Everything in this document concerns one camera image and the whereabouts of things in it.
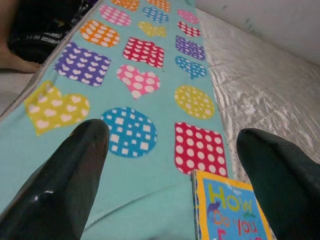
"white wall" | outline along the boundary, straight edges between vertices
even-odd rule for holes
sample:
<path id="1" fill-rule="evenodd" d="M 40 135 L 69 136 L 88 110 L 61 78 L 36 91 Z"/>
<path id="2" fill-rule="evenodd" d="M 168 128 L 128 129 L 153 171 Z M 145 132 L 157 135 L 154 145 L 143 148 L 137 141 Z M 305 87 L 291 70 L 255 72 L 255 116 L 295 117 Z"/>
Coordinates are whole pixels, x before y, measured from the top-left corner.
<path id="1" fill-rule="evenodd" d="M 320 0 L 196 0 L 196 7 L 320 65 Z"/>

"white floor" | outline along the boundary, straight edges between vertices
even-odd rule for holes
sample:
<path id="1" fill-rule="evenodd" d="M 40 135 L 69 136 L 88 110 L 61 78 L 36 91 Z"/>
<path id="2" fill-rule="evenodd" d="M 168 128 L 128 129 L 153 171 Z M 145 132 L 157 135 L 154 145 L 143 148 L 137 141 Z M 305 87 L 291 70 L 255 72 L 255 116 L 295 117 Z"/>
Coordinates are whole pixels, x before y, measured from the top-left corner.
<path id="1" fill-rule="evenodd" d="M 18 97 L 33 74 L 0 69 L 0 115 Z"/>

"person's leg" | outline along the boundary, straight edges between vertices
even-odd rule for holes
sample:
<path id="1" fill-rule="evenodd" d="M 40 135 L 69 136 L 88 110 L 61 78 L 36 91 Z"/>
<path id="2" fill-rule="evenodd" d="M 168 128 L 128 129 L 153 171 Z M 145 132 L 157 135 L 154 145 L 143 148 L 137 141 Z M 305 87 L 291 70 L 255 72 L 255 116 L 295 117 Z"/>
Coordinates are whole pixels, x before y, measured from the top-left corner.
<path id="1" fill-rule="evenodd" d="M 34 73 L 39 64 L 14 55 L 8 48 L 8 37 L 20 0 L 0 0 L 0 69 Z"/>

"red heart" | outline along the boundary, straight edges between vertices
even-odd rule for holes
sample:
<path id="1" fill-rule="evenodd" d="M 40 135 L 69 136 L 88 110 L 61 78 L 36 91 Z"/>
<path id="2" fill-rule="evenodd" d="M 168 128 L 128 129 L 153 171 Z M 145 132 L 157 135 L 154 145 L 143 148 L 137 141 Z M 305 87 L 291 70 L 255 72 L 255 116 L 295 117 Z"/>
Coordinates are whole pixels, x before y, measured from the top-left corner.
<path id="1" fill-rule="evenodd" d="M 150 66 L 159 69 L 163 67 L 164 54 L 165 50 L 163 48 L 157 46 L 151 41 L 140 40 L 136 37 L 130 37 L 123 50 L 123 56 L 126 59 L 135 62 L 147 63 Z"/>
<path id="2" fill-rule="evenodd" d="M 185 22 L 179 21 L 177 23 L 178 27 L 188 36 L 188 37 L 199 37 L 201 32 L 198 28 L 193 26 L 188 26 Z"/>

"dark fabric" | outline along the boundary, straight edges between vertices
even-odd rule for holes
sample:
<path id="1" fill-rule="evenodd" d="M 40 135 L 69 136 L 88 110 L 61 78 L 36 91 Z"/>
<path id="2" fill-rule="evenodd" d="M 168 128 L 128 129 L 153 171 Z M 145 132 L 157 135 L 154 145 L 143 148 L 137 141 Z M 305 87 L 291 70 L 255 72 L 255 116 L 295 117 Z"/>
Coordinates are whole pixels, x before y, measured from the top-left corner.
<path id="1" fill-rule="evenodd" d="M 42 64 L 92 6 L 89 0 L 22 1 L 8 41 L 10 50 Z"/>

